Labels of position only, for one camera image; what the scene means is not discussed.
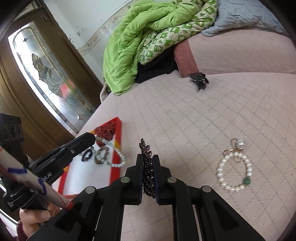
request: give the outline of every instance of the green bead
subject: green bead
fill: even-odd
[[[250,185],[251,180],[250,180],[248,177],[246,177],[246,178],[244,178],[243,183],[244,183],[246,186],[248,186],[248,185]]]

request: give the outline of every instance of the camera lens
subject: camera lens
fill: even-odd
[[[3,136],[4,136],[5,140],[9,139],[9,130],[8,130],[7,126],[3,127]]]
[[[17,127],[17,132],[18,132],[18,134],[19,134],[20,136],[22,135],[22,129],[21,129],[20,126]]]
[[[15,139],[17,137],[17,130],[15,128],[15,125],[10,126],[10,132],[11,132],[12,138]]]

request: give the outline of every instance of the green blanket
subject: green blanket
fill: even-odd
[[[134,84],[138,61],[150,62],[166,48],[210,27],[216,0],[137,1],[114,30],[104,52],[104,78],[123,94]]]

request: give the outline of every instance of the light blue quilted pillow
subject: light blue quilted pillow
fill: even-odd
[[[259,28],[287,34],[278,19],[258,0],[217,0],[218,15],[213,26],[203,30],[204,36],[215,36],[230,28]]]

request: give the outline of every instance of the metal screw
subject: metal screw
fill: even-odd
[[[168,182],[169,182],[169,183],[175,183],[176,181],[177,181],[177,179],[174,178],[174,177],[169,177],[169,178],[168,178]]]
[[[88,194],[91,194],[91,193],[93,193],[94,191],[95,191],[94,187],[87,187],[87,188],[85,189],[85,192],[88,193]]]
[[[203,190],[204,192],[210,192],[212,189],[211,189],[209,186],[203,186],[203,187],[202,187],[202,190]]]
[[[122,177],[122,178],[120,179],[120,181],[121,181],[122,183],[128,183],[128,182],[130,181],[130,179],[129,179],[129,177]]]

